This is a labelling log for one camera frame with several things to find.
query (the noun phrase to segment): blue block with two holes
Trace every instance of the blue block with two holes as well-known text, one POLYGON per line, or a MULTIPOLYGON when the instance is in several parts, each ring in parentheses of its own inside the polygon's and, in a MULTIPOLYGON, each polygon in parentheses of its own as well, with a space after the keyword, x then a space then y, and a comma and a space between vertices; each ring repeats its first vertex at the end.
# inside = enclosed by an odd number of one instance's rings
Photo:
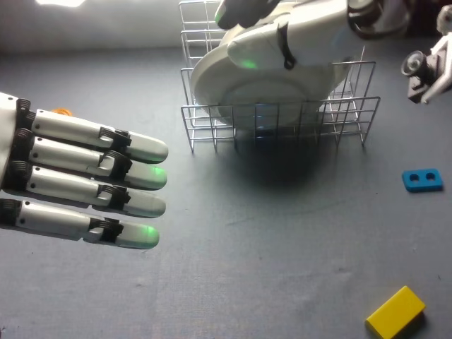
POLYGON ((404 171, 402 180, 407 191, 412 193, 442 191, 443 179, 437 169, 404 171))

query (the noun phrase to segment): orange ring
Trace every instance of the orange ring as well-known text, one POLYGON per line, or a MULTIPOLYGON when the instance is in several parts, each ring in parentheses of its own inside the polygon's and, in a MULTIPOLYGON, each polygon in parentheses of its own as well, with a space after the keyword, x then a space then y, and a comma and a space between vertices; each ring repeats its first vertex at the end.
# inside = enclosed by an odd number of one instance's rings
POLYGON ((67 108, 56 108, 56 109, 53 109, 52 112, 72 117, 72 112, 70 110, 68 110, 67 108))

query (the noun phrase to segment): gray table surface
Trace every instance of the gray table surface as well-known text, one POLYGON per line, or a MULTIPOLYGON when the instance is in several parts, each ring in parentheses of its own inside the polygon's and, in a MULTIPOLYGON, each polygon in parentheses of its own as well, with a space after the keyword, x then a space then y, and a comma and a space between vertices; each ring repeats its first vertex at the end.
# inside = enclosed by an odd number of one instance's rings
POLYGON ((153 250, 0 231, 2 339, 368 338, 365 318, 404 285, 427 304, 413 338, 450 338, 452 95, 416 106, 399 74, 433 44, 368 48, 382 101, 366 149, 325 143, 309 164, 228 145, 192 155, 178 49, 0 59, 3 92, 171 152, 153 250), (409 194, 402 171, 427 167, 446 190, 409 194))

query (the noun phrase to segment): dish rack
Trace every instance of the dish rack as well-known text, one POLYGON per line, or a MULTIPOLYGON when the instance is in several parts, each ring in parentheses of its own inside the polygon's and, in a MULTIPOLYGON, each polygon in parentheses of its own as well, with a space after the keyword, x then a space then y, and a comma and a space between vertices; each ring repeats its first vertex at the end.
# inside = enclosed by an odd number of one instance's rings
POLYGON ((248 105, 197 105, 190 89, 190 77, 195 65, 204 55, 216 48, 226 31, 215 24, 215 11, 219 0, 204 1, 190 0, 179 3, 182 19, 182 47, 186 67, 181 70, 182 85, 186 104, 181 106, 182 119, 186 129, 191 151, 199 142, 212 142, 215 149, 219 142, 233 142, 250 138, 255 143, 270 141, 278 143, 282 140, 292 140, 299 143, 303 140, 319 142, 322 137, 333 137, 336 145, 340 144, 343 136, 357 136, 364 146, 374 121, 380 103, 380 97, 368 96, 369 86, 374 75, 375 62, 364 61, 364 49, 361 57, 356 61, 333 63, 334 67, 348 67, 347 76, 339 86, 333 90, 327 99, 317 103, 319 108, 316 121, 303 119, 303 106, 312 102, 291 102, 299 105, 299 118, 292 124, 280 125, 280 112, 287 103, 276 104, 248 104, 248 105), (238 107, 254 108, 254 130, 241 131, 234 123, 234 110, 238 107), (221 108, 230 111, 231 124, 224 124, 212 115, 214 109, 221 108), (257 121, 261 112, 271 109, 275 117, 275 128, 262 130, 257 121))

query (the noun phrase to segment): hole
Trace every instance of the hole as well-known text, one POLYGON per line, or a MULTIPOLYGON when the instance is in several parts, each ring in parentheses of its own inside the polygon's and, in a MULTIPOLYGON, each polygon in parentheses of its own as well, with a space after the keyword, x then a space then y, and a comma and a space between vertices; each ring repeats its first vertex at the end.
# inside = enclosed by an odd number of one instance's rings
POLYGON ((419 181, 419 175, 417 175, 417 174, 411 174, 411 175, 410 175, 410 180, 411 180, 412 182, 418 182, 418 181, 419 181))

